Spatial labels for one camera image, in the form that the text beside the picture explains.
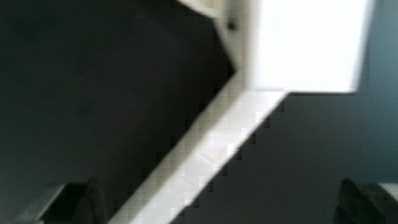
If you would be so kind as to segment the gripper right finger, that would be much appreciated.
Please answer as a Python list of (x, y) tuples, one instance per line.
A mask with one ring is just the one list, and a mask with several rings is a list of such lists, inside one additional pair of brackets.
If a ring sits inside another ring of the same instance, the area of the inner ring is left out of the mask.
[(398, 224), (398, 183), (342, 181), (335, 224)]

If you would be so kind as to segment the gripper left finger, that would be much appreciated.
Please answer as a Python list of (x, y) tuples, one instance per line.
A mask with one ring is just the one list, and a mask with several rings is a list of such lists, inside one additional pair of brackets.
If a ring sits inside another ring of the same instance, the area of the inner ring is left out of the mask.
[(107, 224), (100, 180), (56, 184), (27, 206), (11, 224)]

